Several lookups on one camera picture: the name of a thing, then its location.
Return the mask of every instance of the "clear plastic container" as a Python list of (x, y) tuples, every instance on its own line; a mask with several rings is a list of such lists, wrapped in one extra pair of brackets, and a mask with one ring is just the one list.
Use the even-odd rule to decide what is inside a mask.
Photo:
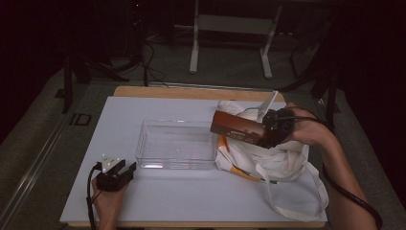
[(136, 158), (142, 168), (211, 170), (217, 135), (210, 122), (144, 120)]

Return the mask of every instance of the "white metal table leg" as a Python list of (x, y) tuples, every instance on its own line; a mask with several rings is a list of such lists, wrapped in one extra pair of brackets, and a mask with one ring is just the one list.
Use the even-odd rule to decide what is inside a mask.
[(195, 74), (197, 72), (197, 60), (199, 57), (199, 1), (194, 1), (194, 27), (193, 27), (193, 47), (192, 47), (192, 57), (191, 57), (191, 67), (189, 72)]
[(271, 26), (269, 27), (268, 39), (266, 40), (266, 44), (264, 47), (259, 49), (260, 59), (262, 60), (263, 73), (264, 73), (266, 79), (272, 78), (271, 66), (269, 65), (269, 59), (268, 59), (268, 51), (269, 51), (269, 47), (271, 46), (272, 39), (275, 36), (275, 31), (277, 29), (278, 20), (280, 18), (281, 11), (282, 11), (282, 6), (278, 6), (278, 9), (275, 13), (275, 17), (271, 23)]

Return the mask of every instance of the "human arm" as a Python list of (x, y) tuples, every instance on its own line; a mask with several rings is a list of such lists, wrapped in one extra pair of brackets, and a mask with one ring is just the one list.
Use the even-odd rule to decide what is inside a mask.
[(102, 192), (97, 188), (96, 182), (96, 178), (92, 180), (94, 191), (92, 200), (100, 219), (99, 230), (115, 230), (128, 184), (118, 192)]
[[(291, 109), (295, 116), (314, 118), (310, 112), (296, 107), (293, 103), (289, 103), (287, 108)], [(339, 141), (326, 126), (313, 121), (296, 120), (294, 130), (286, 140), (296, 140), (319, 147), (322, 151), (325, 169), (331, 180), (353, 195), (367, 201)], [(373, 216), (337, 190), (329, 190), (329, 200), (333, 229), (376, 229)]]

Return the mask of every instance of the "brown box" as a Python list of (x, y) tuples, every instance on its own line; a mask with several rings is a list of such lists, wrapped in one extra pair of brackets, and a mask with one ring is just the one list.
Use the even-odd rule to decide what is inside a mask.
[(256, 146), (261, 146), (273, 134), (260, 123), (222, 111), (215, 112), (210, 131)]

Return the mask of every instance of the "person's left hand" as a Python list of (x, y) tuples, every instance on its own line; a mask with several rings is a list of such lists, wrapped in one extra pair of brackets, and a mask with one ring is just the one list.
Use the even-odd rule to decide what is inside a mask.
[(116, 229), (117, 218), (123, 208), (124, 194), (128, 184), (117, 192), (106, 192), (98, 189), (96, 181), (96, 178), (92, 180), (94, 191), (92, 200), (100, 218), (99, 229)]

